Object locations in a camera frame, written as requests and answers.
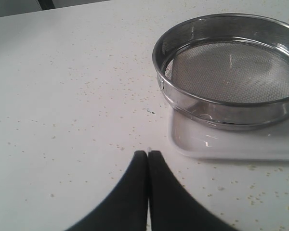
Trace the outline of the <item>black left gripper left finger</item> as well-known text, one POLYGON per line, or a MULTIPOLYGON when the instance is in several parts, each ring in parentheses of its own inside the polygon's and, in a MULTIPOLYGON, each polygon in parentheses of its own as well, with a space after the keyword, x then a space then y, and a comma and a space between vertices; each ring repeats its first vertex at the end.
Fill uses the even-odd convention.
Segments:
POLYGON ((69 231, 145 231, 148 212, 148 161, 136 151, 110 194, 69 231))

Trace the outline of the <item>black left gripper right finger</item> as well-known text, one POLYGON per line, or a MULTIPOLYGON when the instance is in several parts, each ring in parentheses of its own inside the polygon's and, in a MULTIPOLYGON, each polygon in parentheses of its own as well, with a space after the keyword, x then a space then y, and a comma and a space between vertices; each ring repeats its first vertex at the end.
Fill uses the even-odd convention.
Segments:
POLYGON ((149 209, 153 231, 234 231, 179 183, 160 151, 148 153, 149 209))

